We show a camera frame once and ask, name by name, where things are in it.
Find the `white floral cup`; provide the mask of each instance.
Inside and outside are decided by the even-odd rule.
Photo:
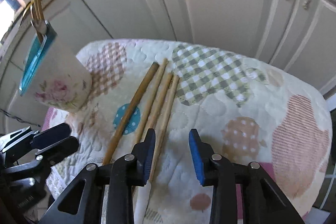
[[[78,111],[91,90],[90,72],[47,22],[48,31],[42,44],[34,37],[20,82],[20,95],[33,96],[44,105]]]

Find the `brown checkered patch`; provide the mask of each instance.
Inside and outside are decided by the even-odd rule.
[[[100,94],[107,94],[122,79],[126,68],[126,49],[119,43],[108,43],[97,54],[91,55],[86,68],[92,75],[90,102]]]

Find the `teal polka dot circle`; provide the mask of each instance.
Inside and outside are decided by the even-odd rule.
[[[127,109],[129,104],[125,104],[118,108],[117,113],[115,114],[115,118],[113,120],[113,126],[114,128],[117,128],[119,123],[121,122],[121,119],[123,118],[125,111]],[[138,107],[135,108],[131,118],[129,119],[128,124],[126,125],[123,135],[130,134],[136,130],[138,127],[138,124],[140,122],[140,109]]]

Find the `tablecloth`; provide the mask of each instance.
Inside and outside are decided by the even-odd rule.
[[[143,39],[92,42],[77,54],[92,74],[93,87],[79,112],[48,111],[44,129],[67,122],[80,142],[77,153],[52,168],[47,186],[53,197],[85,165],[102,163],[109,140],[148,68],[165,57],[169,60],[166,71],[181,79],[144,224],[209,222],[212,187],[202,187],[196,178],[188,145],[192,128],[215,153],[232,162],[260,162],[299,214],[306,214],[323,182],[331,147],[332,124],[322,95],[253,58],[219,48]],[[150,89],[151,84],[113,160],[131,152]],[[241,218],[241,204],[238,207]]]

